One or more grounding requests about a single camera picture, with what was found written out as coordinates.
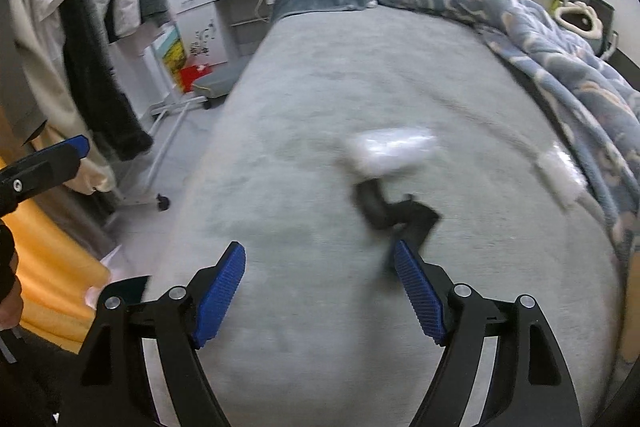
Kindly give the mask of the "person's left hand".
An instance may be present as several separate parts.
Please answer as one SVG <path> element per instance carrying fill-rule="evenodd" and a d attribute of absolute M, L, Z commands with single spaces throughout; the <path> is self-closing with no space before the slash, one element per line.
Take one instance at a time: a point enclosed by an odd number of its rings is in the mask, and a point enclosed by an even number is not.
<path fill-rule="evenodd" d="M 16 275 L 18 257 L 16 251 L 1 246 L 1 308 L 0 326 L 2 331 L 13 329 L 21 321 L 24 310 L 22 284 Z"/>

